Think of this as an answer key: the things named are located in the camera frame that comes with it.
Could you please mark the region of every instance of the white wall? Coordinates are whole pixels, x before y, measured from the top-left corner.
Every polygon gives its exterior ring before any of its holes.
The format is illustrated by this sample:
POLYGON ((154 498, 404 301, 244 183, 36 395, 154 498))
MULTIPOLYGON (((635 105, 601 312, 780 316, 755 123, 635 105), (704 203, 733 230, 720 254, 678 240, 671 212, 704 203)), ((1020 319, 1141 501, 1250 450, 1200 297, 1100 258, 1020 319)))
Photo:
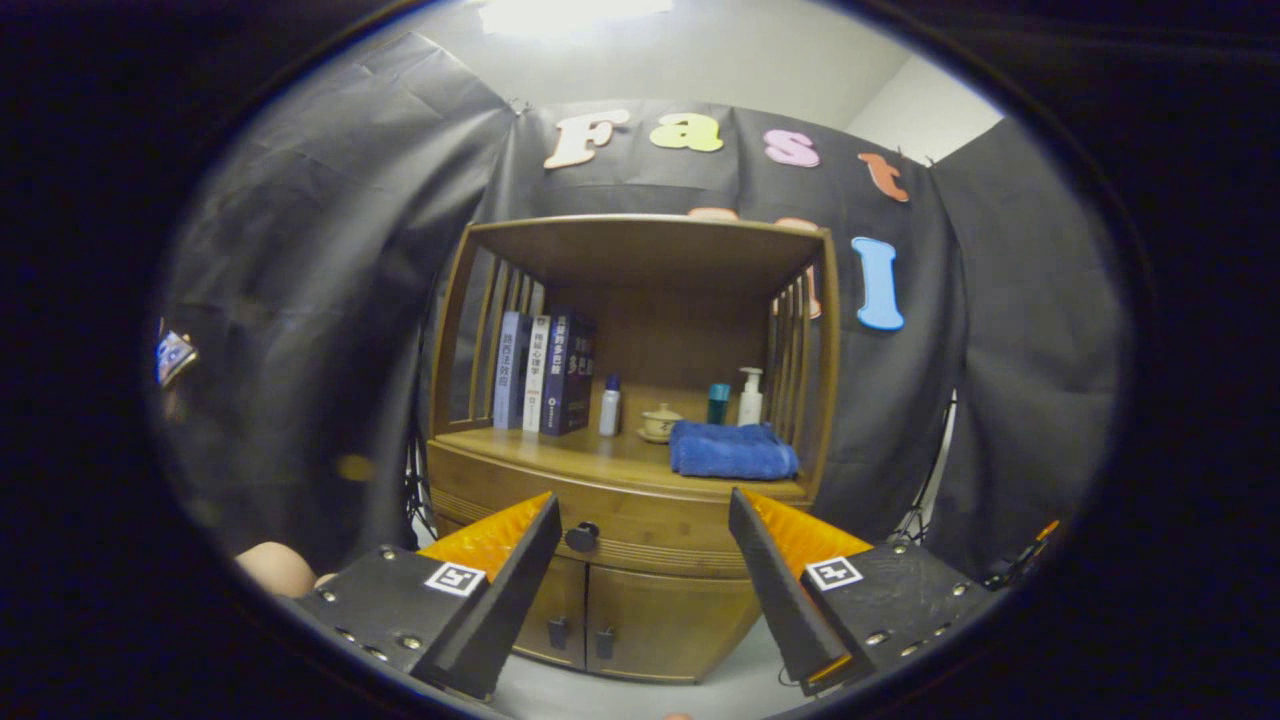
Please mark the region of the white wall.
POLYGON ((676 0, 669 13, 549 36, 485 35, 476 4, 449 1, 424 12, 416 31, 507 100, 700 100, 833 129, 910 56, 810 0, 676 0))
POLYGON ((910 58, 845 129, 929 164, 991 129, 1004 117, 937 65, 910 58))

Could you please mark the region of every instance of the cabinet door handle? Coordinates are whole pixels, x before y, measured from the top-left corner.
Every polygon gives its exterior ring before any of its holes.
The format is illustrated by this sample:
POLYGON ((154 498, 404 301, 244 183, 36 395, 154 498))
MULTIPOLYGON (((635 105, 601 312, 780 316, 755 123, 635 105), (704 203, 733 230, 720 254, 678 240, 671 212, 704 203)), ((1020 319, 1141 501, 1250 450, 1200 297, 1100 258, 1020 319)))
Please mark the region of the cabinet door handle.
POLYGON ((557 618, 548 620, 547 634, 550 635, 552 647, 564 650, 568 646, 568 619, 557 618))
POLYGON ((613 660, 613 628, 595 633, 595 656, 600 660, 613 660))

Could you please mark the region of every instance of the cabinet knob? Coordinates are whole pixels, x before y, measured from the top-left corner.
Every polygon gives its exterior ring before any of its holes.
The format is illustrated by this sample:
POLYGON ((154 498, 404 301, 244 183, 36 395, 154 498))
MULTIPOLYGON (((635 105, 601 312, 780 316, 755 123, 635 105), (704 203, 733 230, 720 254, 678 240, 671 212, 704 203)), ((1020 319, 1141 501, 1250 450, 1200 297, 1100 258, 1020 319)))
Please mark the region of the cabinet knob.
POLYGON ((595 633, 595 656, 600 660, 613 660, 613 628, 595 633))
POLYGON ((596 528, 595 523, 579 523, 576 528, 564 533, 564 544, 575 552, 591 552, 595 550, 598 537, 600 528, 596 528))
POLYGON ((564 650, 568 644, 568 619, 557 618, 547 621, 547 634, 550 637, 552 647, 564 650))

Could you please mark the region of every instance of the pink letter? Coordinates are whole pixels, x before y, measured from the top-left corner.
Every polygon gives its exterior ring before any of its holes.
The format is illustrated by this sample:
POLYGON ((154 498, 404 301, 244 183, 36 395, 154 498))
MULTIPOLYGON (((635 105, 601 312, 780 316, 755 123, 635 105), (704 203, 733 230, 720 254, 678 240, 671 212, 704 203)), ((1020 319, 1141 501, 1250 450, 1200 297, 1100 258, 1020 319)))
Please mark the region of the pink letter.
POLYGON ((813 151, 813 141, 804 133, 788 129, 771 129, 764 133, 764 142, 768 143, 764 154, 774 163, 813 168, 822 161, 818 154, 813 151))

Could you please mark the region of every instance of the dark blue book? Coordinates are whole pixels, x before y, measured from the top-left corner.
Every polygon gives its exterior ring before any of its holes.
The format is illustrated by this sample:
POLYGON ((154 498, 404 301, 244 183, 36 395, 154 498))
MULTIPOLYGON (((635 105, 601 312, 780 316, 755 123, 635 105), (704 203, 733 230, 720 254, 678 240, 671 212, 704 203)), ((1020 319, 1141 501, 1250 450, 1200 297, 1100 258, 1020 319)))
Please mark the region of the dark blue book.
POLYGON ((595 323, 570 309, 553 309, 543 416, 539 430, 562 436, 585 428, 591 416, 595 323))

